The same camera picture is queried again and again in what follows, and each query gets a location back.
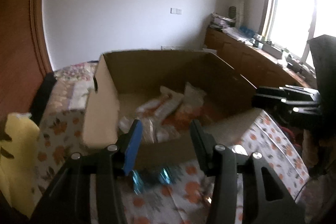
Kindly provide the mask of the silver orange snack bag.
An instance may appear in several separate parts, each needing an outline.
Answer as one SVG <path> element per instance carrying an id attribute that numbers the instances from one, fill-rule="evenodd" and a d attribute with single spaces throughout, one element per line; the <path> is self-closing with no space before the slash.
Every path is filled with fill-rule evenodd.
<path id="1" fill-rule="evenodd" d="M 142 144 L 162 143 L 181 137 L 181 134 L 172 125 L 159 125 L 156 124 L 153 118 L 148 117 L 137 119 L 142 124 Z M 133 122 L 133 118 L 123 116 L 118 123 L 118 127 L 126 134 L 129 132 Z"/>

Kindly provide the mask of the brown cardboard box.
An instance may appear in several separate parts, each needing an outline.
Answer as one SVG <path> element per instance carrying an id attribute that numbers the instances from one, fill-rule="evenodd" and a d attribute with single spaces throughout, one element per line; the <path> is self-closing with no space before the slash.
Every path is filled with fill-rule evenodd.
<path id="1" fill-rule="evenodd" d="M 90 150 L 121 136 L 123 118 L 144 123 L 136 168 L 195 158 L 189 123 L 204 124 L 242 113 L 255 87 L 213 53 L 119 51 L 100 56 L 85 108 L 82 140 Z"/>

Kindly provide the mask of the white red-lettered snack bag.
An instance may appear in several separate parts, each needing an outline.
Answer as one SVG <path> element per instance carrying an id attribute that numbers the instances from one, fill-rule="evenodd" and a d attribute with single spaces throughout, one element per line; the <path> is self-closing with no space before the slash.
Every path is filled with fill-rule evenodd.
<path id="1" fill-rule="evenodd" d="M 191 121 L 201 116 L 206 96 L 207 93 L 202 89 L 186 83 L 182 103 L 174 114 L 174 127 L 177 131 L 188 130 Z"/>

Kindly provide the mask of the yellow plush pillow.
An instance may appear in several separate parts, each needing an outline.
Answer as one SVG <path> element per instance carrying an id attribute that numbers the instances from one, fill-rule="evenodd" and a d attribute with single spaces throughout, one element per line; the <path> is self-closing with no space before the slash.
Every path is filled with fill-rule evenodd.
<path id="1" fill-rule="evenodd" d="M 1 193 L 10 207 L 30 217 L 34 211 L 34 164 L 38 126 L 30 114 L 1 120 Z"/>

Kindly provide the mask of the orange-print white bedsheet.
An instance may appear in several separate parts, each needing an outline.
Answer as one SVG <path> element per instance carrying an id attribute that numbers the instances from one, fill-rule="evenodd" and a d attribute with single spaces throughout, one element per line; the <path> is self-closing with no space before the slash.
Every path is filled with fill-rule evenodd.
<path id="1" fill-rule="evenodd" d="M 86 154 L 81 141 L 84 113 L 63 111 L 45 116 L 37 141 L 33 200 L 38 202 L 62 164 L 74 152 Z M 246 153 L 260 152 L 296 196 L 309 175 L 300 155 L 263 110 L 253 109 L 206 127 L 217 141 L 241 145 Z M 213 191 L 213 179 L 194 159 L 171 167 L 173 183 L 150 186 L 135 193 L 131 182 L 121 184 L 122 201 L 129 223 L 204 223 Z"/>

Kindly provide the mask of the floral quilt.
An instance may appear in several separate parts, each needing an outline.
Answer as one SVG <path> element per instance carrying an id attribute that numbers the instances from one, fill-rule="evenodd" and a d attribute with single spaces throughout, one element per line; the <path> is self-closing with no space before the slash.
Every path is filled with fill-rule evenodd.
<path id="1" fill-rule="evenodd" d="M 56 83 L 50 92 L 43 117 L 84 109 L 89 92 L 94 88 L 93 77 L 97 65 L 97 61 L 89 61 L 54 71 L 52 75 Z"/>

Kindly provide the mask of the orange white snack packet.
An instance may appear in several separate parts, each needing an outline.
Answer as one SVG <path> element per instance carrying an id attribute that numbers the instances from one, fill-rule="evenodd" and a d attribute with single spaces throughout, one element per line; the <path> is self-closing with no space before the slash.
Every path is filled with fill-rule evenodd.
<path id="1" fill-rule="evenodd" d="M 135 114 L 139 117 L 150 117 L 156 122 L 163 122 L 182 103 L 184 95 L 165 86 L 160 87 L 161 95 L 139 106 Z"/>

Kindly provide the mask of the wooden sideboard cabinet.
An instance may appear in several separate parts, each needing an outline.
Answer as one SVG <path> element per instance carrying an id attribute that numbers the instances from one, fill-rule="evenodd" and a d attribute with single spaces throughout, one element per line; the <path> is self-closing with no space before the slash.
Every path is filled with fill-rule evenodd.
<path id="1" fill-rule="evenodd" d="M 310 86 L 297 73 L 282 67 L 280 61 L 268 53 L 235 40 L 227 34 L 207 28 L 207 48 L 216 50 L 218 56 L 244 76 L 255 87 L 280 87 L 285 85 Z"/>

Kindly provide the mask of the blue foil candy wrapper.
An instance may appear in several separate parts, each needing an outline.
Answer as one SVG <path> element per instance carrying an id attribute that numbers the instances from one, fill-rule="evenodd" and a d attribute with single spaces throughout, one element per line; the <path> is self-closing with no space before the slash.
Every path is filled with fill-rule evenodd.
<path id="1" fill-rule="evenodd" d="M 131 181 L 135 194 L 141 194 L 158 185 L 171 185 L 175 183 L 172 172 L 167 167 L 159 169 L 132 170 Z"/>

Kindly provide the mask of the window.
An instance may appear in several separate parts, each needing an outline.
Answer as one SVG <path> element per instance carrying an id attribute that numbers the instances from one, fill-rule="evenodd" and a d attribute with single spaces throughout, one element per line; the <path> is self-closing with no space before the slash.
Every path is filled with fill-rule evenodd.
<path id="1" fill-rule="evenodd" d="M 335 0 L 268 0 L 262 34 L 273 45 L 309 67 L 307 41 L 335 36 Z"/>

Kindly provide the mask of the clutter on sideboard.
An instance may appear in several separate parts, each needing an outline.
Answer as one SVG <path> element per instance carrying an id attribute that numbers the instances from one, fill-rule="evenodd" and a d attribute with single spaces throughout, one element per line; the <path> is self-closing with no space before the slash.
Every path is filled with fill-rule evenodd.
<path id="1" fill-rule="evenodd" d="M 302 61 L 287 49 L 274 44 L 269 40 L 265 40 L 261 35 L 253 32 L 245 27 L 235 28 L 235 20 L 220 16 L 216 13 L 211 14 L 211 21 L 209 29 L 213 30 L 213 36 L 219 37 L 210 40 L 209 48 L 215 48 L 217 50 L 224 47 L 225 43 L 240 43 L 255 49 L 259 49 L 261 53 L 266 54 L 266 58 L 274 62 L 280 67 L 286 67 L 291 63 L 290 69 L 297 71 L 298 73 L 307 73 L 309 75 L 315 75 L 315 69 L 309 64 Z"/>

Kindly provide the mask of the white wall switch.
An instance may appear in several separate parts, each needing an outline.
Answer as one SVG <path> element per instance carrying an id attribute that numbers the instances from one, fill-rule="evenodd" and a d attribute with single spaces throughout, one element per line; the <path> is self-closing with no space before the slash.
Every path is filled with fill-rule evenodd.
<path id="1" fill-rule="evenodd" d="M 170 13 L 171 14 L 176 14 L 176 15 L 181 15 L 182 14 L 182 10 L 181 9 L 177 9 L 177 8 L 171 8 L 170 9 Z"/>

